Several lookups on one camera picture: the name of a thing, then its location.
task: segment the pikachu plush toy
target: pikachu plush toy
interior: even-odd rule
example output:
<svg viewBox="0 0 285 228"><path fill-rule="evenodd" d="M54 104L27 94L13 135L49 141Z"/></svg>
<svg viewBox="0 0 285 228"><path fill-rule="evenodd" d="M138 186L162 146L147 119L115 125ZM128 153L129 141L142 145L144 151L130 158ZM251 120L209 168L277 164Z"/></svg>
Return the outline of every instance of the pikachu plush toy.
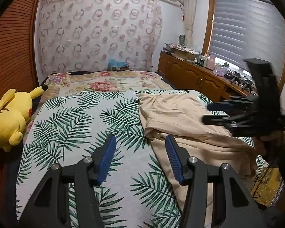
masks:
<svg viewBox="0 0 285 228"><path fill-rule="evenodd" d="M10 152L22 140L26 123L32 115L32 99L40 96L48 86L35 88L30 93L8 90L0 100L0 148Z"/></svg>

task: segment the yellow patterned cloth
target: yellow patterned cloth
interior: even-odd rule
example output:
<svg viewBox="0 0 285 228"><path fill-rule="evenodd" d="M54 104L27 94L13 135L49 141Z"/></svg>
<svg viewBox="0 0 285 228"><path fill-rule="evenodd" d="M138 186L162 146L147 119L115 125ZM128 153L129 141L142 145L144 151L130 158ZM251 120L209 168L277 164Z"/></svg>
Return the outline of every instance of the yellow patterned cloth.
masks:
<svg viewBox="0 0 285 228"><path fill-rule="evenodd" d="M281 182L282 177L278 168L263 167L251 196L258 203L269 207L277 195Z"/></svg>

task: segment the leaf print blanket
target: leaf print blanket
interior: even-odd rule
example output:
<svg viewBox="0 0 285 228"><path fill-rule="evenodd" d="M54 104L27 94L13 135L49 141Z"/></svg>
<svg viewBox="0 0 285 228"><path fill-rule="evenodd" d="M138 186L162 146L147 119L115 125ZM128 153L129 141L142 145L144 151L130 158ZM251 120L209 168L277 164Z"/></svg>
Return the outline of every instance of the leaf print blanket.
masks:
<svg viewBox="0 0 285 228"><path fill-rule="evenodd" d="M139 119L137 95L141 92L194 93L201 104L209 101L193 90L85 91L46 101L32 124L20 160L18 217L53 163L76 164L102 146L108 134L114 134L118 142L109 176L102 186L94 187L104 226L178 227L181 212L172 186ZM78 227L74 191L70 184L71 224Z"/></svg>

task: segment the wooden cabinet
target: wooden cabinet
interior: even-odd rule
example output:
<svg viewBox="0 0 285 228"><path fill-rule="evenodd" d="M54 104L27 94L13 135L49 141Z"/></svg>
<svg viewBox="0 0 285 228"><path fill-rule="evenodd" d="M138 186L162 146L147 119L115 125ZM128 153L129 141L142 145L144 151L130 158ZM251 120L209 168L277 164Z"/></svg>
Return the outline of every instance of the wooden cabinet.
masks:
<svg viewBox="0 0 285 228"><path fill-rule="evenodd" d="M179 62L172 59L172 61L168 62L166 69L166 79L178 89L181 89L182 86L182 71L183 64L181 61Z"/></svg>
<svg viewBox="0 0 285 228"><path fill-rule="evenodd" d="M214 75L211 70L171 55L160 54L158 71L177 89L199 91L213 102L229 99L230 96L249 95L227 79Z"/></svg>
<svg viewBox="0 0 285 228"><path fill-rule="evenodd" d="M198 91L208 97L210 100L219 101L224 87L225 84L222 82L217 81L210 75L204 75L200 81Z"/></svg>
<svg viewBox="0 0 285 228"><path fill-rule="evenodd" d="M204 73L194 69L191 66L184 66L182 73L182 85L181 89L197 90L201 80L204 77Z"/></svg>

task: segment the cardboard box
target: cardboard box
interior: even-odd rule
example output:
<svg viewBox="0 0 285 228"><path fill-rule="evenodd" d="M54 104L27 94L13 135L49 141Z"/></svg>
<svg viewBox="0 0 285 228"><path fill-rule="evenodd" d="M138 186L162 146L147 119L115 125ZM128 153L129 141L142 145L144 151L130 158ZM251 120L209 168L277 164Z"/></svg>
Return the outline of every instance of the cardboard box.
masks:
<svg viewBox="0 0 285 228"><path fill-rule="evenodd" d="M181 51L178 49L175 49L174 54L180 58L183 58L185 60L190 60L190 61L194 61L194 59L198 57L198 55L191 54L190 52Z"/></svg>
<svg viewBox="0 0 285 228"><path fill-rule="evenodd" d="M124 71L124 70L129 70L129 67L128 66L125 66L125 67L111 67L112 71L117 71L117 70L120 70L120 71Z"/></svg>

